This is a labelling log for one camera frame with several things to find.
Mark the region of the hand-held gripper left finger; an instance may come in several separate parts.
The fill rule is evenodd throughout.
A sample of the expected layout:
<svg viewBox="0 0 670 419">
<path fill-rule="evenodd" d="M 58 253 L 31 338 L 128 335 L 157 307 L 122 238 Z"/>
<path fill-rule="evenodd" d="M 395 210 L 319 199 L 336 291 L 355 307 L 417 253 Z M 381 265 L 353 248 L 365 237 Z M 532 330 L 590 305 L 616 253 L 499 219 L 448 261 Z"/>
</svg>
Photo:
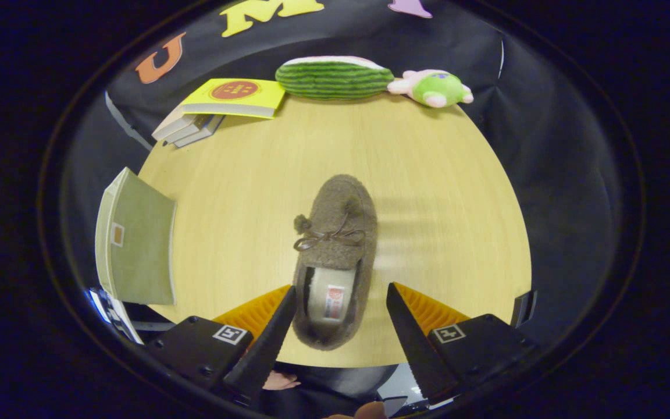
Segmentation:
<svg viewBox="0 0 670 419">
<path fill-rule="evenodd" d="M 147 345 L 161 366 L 194 387 L 249 405 L 269 378 L 296 313 L 286 285 L 212 320 L 197 315 Z"/>
</svg>

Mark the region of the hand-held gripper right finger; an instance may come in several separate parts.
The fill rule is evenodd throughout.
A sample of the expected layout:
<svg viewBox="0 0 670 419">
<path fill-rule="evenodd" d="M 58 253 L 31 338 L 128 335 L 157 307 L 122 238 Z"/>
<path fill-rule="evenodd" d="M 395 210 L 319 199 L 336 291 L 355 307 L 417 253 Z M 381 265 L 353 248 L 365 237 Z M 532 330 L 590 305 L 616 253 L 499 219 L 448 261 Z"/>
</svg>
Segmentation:
<svg viewBox="0 0 670 419">
<path fill-rule="evenodd" d="M 431 403 L 473 392 L 536 352 L 534 340 L 497 316 L 470 318 L 399 283 L 389 283 L 386 307 L 413 377 Z"/>
</svg>

